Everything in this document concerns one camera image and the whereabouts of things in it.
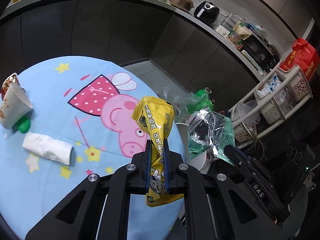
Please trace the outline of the yellow snack wrapper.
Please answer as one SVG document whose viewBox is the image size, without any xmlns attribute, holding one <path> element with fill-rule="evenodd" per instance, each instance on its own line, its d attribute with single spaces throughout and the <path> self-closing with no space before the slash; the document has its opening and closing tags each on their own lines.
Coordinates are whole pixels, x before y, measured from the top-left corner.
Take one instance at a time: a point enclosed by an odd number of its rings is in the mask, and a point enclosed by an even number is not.
<svg viewBox="0 0 320 240">
<path fill-rule="evenodd" d="M 154 96 L 143 97 L 132 114 L 132 119 L 152 142 L 150 188 L 145 198 L 149 207 L 169 204 L 183 197 L 182 194 L 167 193 L 164 185 L 163 146 L 170 135 L 174 117 L 172 105 Z"/>
</svg>

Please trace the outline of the silver green foil wrapper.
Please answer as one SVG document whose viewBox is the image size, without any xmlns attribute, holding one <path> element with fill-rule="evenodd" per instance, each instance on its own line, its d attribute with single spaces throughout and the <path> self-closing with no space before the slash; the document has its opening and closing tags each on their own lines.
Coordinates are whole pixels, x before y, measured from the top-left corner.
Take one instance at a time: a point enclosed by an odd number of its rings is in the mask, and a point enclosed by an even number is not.
<svg viewBox="0 0 320 240">
<path fill-rule="evenodd" d="M 203 108 L 191 120 L 189 136 L 198 147 L 201 146 L 200 153 L 212 149 L 214 157 L 233 165 L 223 152 L 226 145 L 235 146 L 234 129 L 230 118 L 211 112 L 208 107 Z"/>
</svg>

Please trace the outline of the white tissue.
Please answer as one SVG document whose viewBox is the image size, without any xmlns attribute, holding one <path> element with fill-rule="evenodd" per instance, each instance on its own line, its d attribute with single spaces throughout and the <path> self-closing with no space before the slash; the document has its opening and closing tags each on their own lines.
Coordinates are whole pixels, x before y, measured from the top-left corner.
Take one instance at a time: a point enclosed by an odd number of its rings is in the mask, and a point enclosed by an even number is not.
<svg viewBox="0 0 320 240">
<path fill-rule="evenodd" d="M 44 134 L 28 132 L 22 147 L 42 158 L 52 160 L 64 165 L 71 164 L 73 146 L 61 140 L 55 140 Z"/>
</svg>

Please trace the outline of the dark kitchen cabinets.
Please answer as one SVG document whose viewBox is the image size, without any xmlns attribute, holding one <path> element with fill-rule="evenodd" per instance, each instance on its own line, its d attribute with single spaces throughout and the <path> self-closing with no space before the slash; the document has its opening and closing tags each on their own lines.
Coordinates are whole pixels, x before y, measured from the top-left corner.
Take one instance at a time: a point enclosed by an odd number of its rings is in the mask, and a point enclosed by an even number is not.
<svg viewBox="0 0 320 240">
<path fill-rule="evenodd" d="M 234 103 L 258 79 L 221 41 L 191 20 L 134 0 L 48 0 L 1 19 L 1 78 L 59 56 L 127 66 L 150 60 L 182 87 Z"/>
</svg>

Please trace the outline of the clear bag with green beans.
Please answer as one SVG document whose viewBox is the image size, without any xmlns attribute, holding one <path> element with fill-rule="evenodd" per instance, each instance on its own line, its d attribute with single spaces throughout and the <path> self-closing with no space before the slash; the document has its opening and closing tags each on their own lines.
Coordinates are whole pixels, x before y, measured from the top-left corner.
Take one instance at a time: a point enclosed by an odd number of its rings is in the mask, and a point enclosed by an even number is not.
<svg viewBox="0 0 320 240">
<path fill-rule="evenodd" d="M 191 114 L 187 110 L 187 106 L 195 103 L 193 93 L 183 93 L 182 95 L 174 91 L 173 88 L 163 87 L 156 92 L 160 99 L 170 103 L 175 112 L 175 122 L 187 123 L 187 119 Z"/>
</svg>

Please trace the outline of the green plastic bottle front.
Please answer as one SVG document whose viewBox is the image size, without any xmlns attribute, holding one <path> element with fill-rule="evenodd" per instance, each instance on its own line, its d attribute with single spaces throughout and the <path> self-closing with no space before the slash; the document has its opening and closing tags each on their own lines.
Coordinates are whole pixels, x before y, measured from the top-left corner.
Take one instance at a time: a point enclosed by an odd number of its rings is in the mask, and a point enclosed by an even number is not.
<svg viewBox="0 0 320 240">
<path fill-rule="evenodd" d="M 215 101 L 214 100 L 202 100 L 198 103 L 198 109 L 201 110 L 203 108 L 208 107 L 211 112 L 214 111 Z"/>
</svg>

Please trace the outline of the green plastic bottle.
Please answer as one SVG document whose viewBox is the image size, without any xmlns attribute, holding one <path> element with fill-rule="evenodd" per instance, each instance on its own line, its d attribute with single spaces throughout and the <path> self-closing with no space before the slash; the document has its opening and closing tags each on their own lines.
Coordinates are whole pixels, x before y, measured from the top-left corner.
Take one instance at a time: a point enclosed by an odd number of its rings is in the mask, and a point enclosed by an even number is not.
<svg viewBox="0 0 320 240">
<path fill-rule="evenodd" d="M 212 91 L 206 87 L 205 89 L 198 90 L 196 93 L 190 92 L 187 95 L 187 103 L 185 106 L 185 109 L 189 114 L 193 114 L 194 112 L 199 111 L 198 109 L 198 103 L 202 100 L 211 100 L 210 94 Z"/>
<path fill-rule="evenodd" d="M 201 110 L 203 108 L 208 107 L 211 112 L 214 111 L 215 101 L 214 100 L 202 100 L 198 103 L 198 109 Z"/>
</svg>

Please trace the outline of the green plastic bottle back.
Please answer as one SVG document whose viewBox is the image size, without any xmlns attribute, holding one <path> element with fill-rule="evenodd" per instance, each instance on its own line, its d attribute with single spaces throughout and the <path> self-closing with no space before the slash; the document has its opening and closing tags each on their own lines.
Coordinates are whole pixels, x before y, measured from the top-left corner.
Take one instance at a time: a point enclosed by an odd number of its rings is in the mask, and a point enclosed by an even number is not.
<svg viewBox="0 0 320 240">
<path fill-rule="evenodd" d="M 205 89 L 198 90 L 196 93 L 190 92 L 187 95 L 187 103 L 185 106 L 185 109 L 189 114 L 193 114 L 194 112 L 199 111 L 198 109 L 198 103 L 202 100 L 211 100 L 210 94 L 212 91 L 206 87 Z"/>
</svg>

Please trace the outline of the cream plastic storage rack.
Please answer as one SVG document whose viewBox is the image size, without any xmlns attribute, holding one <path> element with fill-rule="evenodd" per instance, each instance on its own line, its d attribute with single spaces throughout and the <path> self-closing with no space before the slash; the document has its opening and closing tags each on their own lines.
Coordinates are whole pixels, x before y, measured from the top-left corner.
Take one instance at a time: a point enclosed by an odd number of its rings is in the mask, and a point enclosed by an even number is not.
<svg viewBox="0 0 320 240">
<path fill-rule="evenodd" d="M 244 148 L 250 144 L 259 142 L 262 137 L 287 121 L 312 98 L 309 82 L 300 66 L 296 64 L 290 70 L 284 71 L 280 69 L 281 64 L 282 62 L 279 62 L 277 66 L 274 67 L 260 83 L 258 83 L 258 85 L 229 110 L 238 148 Z M 270 79 L 274 76 L 278 77 L 281 84 L 273 91 L 268 92 L 265 96 L 260 98 L 257 92 L 262 90 L 264 85 L 269 83 Z M 276 101 L 276 96 L 285 88 L 289 91 L 289 102 L 293 103 L 293 107 L 288 111 L 283 111 L 283 108 Z M 252 96 L 255 98 L 257 105 L 244 116 L 234 117 L 234 113 L 239 112 L 239 106 L 244 105 Z M 257 129 L 250 131 L 246 125 L 246 121 L 255 114 L 261 114 L 269 124 L 269 127 L 261 132 Z"/>
</svg>

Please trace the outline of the black microwave oven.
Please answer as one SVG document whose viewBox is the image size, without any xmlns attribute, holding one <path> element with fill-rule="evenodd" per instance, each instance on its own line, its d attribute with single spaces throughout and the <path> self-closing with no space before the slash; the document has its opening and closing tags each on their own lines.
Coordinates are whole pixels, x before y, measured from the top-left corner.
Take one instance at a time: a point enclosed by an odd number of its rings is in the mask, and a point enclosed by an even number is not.
<svg viewBox="0 0 320 240">
<path fill-rule="evenodd" d="M 280 61 L 280 54 L 277 49 L 268 40 L 255 33 L 242 40 L 242 50 L 245 50 L 254 62 L 267 73 Z"/>
</svg>

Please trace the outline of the red gift bag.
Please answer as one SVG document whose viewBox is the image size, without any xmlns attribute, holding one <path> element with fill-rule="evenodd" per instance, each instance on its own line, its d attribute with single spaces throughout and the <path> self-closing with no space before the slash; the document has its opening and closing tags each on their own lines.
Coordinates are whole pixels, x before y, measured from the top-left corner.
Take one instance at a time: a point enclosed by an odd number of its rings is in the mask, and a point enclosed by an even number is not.
<svg viewBox="0 0 320 240">
<path fill-rule="evenodd" d="M 298 65 L 306 79 L 310 81 L 319 66 L 319 55 L 313 46 L 303 38 L 298 38 L 292 45 L 292 51 L 282 62 L 279 68 L 289 72 Z"/>
</svg>

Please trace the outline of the green bottle cap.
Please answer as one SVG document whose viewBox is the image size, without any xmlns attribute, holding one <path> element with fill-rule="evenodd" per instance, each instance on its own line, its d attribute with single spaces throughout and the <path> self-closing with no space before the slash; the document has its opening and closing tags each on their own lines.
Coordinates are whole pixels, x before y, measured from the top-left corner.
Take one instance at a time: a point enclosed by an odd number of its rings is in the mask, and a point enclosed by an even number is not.
<svg viewBox="0 0 320 240">
<path fill-rule="evenodd" d="M 31 127 L 31 121 L 27 116 L 23 116 L 20 118 L 20 120 L 18 120 L 16 126 L 21 133 L 25 134 L 29 131 Z"/>
</svg>

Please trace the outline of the snack package on counter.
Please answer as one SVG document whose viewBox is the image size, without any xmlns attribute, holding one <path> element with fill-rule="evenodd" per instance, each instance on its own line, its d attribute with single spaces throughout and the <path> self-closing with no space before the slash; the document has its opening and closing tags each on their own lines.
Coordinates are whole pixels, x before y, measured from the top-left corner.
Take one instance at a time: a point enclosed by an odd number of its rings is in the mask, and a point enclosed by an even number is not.
<svg viewBox="0 0 320 240">
<path fill-rule="evenodd" d="M 232 31 L 237 33 L 242 40 L 245 40 L 252 35 L 252 32 L 240 21 L 235 24 Z"/>
</svg>

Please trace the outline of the black air fryer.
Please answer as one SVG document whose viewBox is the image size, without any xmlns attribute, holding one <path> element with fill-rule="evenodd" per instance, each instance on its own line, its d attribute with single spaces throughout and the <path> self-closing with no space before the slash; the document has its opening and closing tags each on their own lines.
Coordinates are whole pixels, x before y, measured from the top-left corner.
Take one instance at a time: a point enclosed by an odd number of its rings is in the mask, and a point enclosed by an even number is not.
<svg viewBox="0 0 320 240">
<path fill-rule="evenodd" d="M 194 10 L 194 17 L 204 24 L 211 26 L 217 20 L 219 13 L 219 7 L 212 2 L 204 1 Z"/>
</svg>

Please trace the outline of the brown cooking pot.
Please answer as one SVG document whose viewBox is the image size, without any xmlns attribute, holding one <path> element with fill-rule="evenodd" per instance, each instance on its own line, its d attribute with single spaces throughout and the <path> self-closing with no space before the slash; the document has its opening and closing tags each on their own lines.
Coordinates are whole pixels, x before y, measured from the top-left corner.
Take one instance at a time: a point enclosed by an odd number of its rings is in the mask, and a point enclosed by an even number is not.
<svg viewBox="0 0 320 240">
<path fill-rule="evenodd" d="M 169 0 L 169 4 L 187 13 L 194 7 L 192 0 Z"/>
</svg>

